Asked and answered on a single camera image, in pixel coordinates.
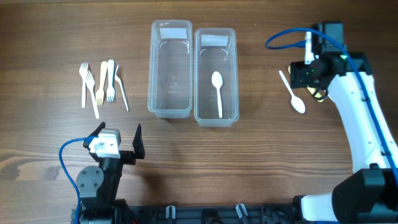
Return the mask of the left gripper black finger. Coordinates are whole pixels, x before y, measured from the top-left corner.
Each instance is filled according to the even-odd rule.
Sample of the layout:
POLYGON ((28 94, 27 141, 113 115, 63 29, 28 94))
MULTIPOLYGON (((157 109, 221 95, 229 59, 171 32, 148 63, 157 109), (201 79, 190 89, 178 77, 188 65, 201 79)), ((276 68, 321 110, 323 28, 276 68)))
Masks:
POLYGON ((85 138, 83 141, 83 147, 89 147, 90 143, 92 142, 94 137, 97 137, 100 131, 105 128, 105 122, 101 122, 99 126, 89 135, 85 138))
POLYGON ((134 135, 134 139, 132 141, 132 146, 134 149, 136 159, 144 159, 145 158, 145 149, 144 143, 142 140, 142 126, 138 124, 136 133, 134 135))

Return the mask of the white spoon bowl down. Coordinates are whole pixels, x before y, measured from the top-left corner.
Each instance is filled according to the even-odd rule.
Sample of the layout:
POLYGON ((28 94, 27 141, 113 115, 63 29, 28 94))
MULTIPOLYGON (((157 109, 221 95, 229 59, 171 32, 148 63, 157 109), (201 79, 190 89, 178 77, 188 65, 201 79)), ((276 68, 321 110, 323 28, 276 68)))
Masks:
POLYGON ((295 96, 295 94, 293 93, 292 88, 290 87, 290 84, 288 83, 282 70, 279 70, 279 75, 280 75, 284 85, 286 86, 288 92, 291 95, 290 104, 292 105, 293 109, 295 109, 297 112, 299 112, 301 114, 304 114, 304 112, 305 112, 304 102, 299 97, 295 96))

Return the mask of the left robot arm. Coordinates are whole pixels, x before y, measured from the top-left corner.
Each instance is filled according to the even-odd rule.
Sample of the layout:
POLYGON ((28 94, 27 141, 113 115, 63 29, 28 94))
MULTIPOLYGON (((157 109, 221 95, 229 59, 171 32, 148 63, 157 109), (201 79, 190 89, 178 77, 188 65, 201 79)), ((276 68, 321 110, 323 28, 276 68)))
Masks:
POLYGON ((104 122, 84 138, 83 147, 98 165, 85 167, 76 178, 80 199, 72 210, 72 223, 139 223, 126 200, 116 195, 123 166, 145 158, 141 125, 132 141, 133 150, 120 150, 120 143, 120 131, 105 128, 104 122))

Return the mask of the yellow plastic spoon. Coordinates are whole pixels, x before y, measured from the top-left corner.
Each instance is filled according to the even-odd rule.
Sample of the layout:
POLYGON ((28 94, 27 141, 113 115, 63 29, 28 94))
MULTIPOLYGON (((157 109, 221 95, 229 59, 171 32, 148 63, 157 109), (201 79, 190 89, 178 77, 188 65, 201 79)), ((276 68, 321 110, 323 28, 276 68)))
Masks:
POLYGON ((307 87, 307 90, 311 95, 315 94, 313 98, 317 100, 319 103, 322 103, 324 101, 324 99, 321 99, 322 95, 319 92, 316 92, 317 90, 316 88, 307 87))

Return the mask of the white spoon bowl up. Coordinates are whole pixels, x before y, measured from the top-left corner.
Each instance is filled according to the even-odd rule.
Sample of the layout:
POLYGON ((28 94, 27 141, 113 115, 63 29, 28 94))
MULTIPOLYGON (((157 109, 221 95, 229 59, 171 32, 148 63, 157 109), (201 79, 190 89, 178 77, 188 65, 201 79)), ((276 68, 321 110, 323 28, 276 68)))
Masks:
POLYGON ((211 77, 212 85, 216 88, 217 92, 217 101, 218 101, 218 115, 219 118, 223 117, 223 109, 222 109, 222 100, 221 100, 221 92, 220 89, 223 85, 223 78, 220 72, 213 72, 211 77))

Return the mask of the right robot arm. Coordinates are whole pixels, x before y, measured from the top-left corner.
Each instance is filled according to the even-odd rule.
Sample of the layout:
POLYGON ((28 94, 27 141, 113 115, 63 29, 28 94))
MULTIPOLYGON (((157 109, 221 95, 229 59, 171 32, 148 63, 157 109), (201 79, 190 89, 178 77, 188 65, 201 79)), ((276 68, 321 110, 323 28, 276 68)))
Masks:
POLYGON ((349 141, 353 173, 330 193, 295 198, 297 221, 395 223, 397 144, 381 111, 366 55, 349 52, 341 22, 306 28, 305 58, 290 64, 290 87, 332 99, 349 141))

